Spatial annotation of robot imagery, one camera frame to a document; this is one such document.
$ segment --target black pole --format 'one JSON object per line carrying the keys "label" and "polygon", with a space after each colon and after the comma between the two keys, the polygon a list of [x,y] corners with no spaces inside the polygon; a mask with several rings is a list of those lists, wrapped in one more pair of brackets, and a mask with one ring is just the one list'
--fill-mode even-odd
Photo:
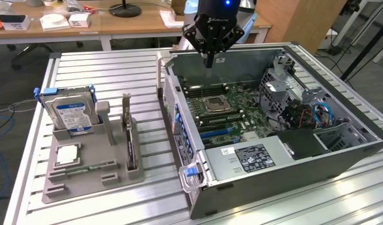
{"label": "black pole", "polygon": [[373,49],[373,47],[375,46],[377,42],[379,41],[379,39],[383,36],[383,26],[379,29],[378,33],[375,34],[375,36],[373,37],[369,45],[365,47],[362,53],[358,55],[358,57],[355,58],[354,62],[351,63],[350,67],[347,68],[346,72],[343,73],[343,75],[341,76],[341,80],[346,80],[349,75],[351,74],[353,70],[355,69],[355,67],[359,65],[359,63],[362,62],[363,58],[366,57],[367,53],[370,52],[370,50]]}

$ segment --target wooden desk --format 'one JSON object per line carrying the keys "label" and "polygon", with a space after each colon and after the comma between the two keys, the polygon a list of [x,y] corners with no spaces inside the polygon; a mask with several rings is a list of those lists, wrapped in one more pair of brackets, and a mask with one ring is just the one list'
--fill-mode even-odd
{"label": "wooden desk", "polygon": [[[71,28],[44,32],[39,18],[52,7],[29,7],[24,2],[15,2],[12,7],[19,14],[29,15],[33,20],[28,30],[15,31],[0,29],[0,45],[48,43],[63,41],[100,40],[103,50],[111,50],[112,39],[120,38],[159,38],[182,36],[180,28],[167,28],[162,21],[160,10],[170,10],[170,5],[160,0],[131,0],[142,8],[142,14],[134,18],[112,16],[108,9],[119,4],[120,0],[88,0],[80,1],[85,6],[100,8],[100,14],[91,15],[89,28]],[[258,34],[255,43],[262,43],[271,24],[258,16],[251,33]]]}

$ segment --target floor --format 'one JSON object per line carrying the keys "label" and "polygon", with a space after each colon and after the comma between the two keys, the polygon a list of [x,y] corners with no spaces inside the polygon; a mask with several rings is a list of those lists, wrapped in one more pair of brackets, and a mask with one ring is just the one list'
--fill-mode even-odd
{"label": "floor", "polygon": [[[341,16],[334,24],[335,30],[341,30],[349,17]],[[358,19],[354,23],[354,27],[359,26],[363,23],[363,20]],[[342,70],[346,70],[351,62],[355,59],[355,56],[359,54],[363,46],[369,43],[373,38],[374,33],[379,28],[371,26],[370,31],[366,33],[359,44],[350,48],[351,54],[346,54],[339,62],[339,67]],[[354,28],[351,28],[347,36],[351,35]],[[175,38],[162,39],[162,47],[171,46],[175,43]],[[112,41],[112,49],[136,49],[136,48],[150,48],[151,47],[151,38],[143,39],[126,39]],[[100,51],[101,46],[97,41],[85,41],[84,47],[77,48],[75,42],[67,43],[52,43],[49,44],[51,48],[57,52],[81,52],[81,51]],[[363,60],[363,63],[374,56],[383,46],[383,38],[379,41],[377,47],[371,50],[369,56]],[[32,91],[35,87],[41,86],[47,62],[48,62],[48,53],[43,49],[37,49],[31,55],[21,61],[23,68],[20,71],[11,69],[11,58],[15,54],[24,49],[25,45],[17,45],[16,51],[9,51],[4,45],[0,45],[0,104],[1,103],[15,103],[25,99],[32,99]],[[326,56],[327,54],[323,51],[319,51],[318,54]],[[330,56],[331,59],[338,60],[341,54],[337,56]],[[318,58],[327,67],[333,67],[334,63],[329,58]],[[333,70],[337,75],[341,76],[338,69]],[[383,113],[383,60],[379,64],[373,62],[365,67],[365,69],[358,73],[358,75],[351,80],[351,84],[357,89],[358,93],[367,99],[367,101],[378,108]],[[35,102],[25,103],[20,105],[17,110],[29,109],[35,106]],[[9,191],[5,192],[3,196],[9,196],[13,188],[13,181],[16,179],[16,173],[20,166],[21,153],[27,141],[28,130],[31,127],[33,112],[19,112],[15,113],[15,127],[9,133],[0,139],[0,151],[4,155],[7,166],[11,175],[11,186]],[[0,116],[9,116],[11,113],[0,113]],[[4,189],[5,185],[4,172],[0,167],[0,190]],[[5,217],[5,210],[8,207],[9,200],[0,200],[0,224],[3,223]]]}

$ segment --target hard drive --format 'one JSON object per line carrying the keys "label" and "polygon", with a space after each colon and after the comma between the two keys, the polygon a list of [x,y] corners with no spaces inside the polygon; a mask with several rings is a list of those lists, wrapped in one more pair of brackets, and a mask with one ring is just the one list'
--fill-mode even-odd
{"label": "hard drive", "polygon": [[95,112],[95,88],[35,89],[35,97],[43,104],[52,119],[55,129],[67,129],[71,135],[92,133],[92,125],[101,122]]}

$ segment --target aluminum extrusion table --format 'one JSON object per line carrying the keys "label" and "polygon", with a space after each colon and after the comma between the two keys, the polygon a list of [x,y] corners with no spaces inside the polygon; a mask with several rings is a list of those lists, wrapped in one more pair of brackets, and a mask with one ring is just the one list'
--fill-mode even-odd
{"label": "aluminum extrusion table", "polygon": [[[383,129],[377,109],[299,46],[290,46]],[[39,104],[4,224],[383,224],[383,150],[331,180],[190,219],[156,97],[156,52],[162,50],[168,49],[64,53],[49,60],[43,88],[93,83],[97,99],[111,103],[112,119],[122,113],[122,94],[132,94],[147,178],[143,183],[44,204],[52,122]],[[318,85],[299,66],[296,76],[309,87]]]}

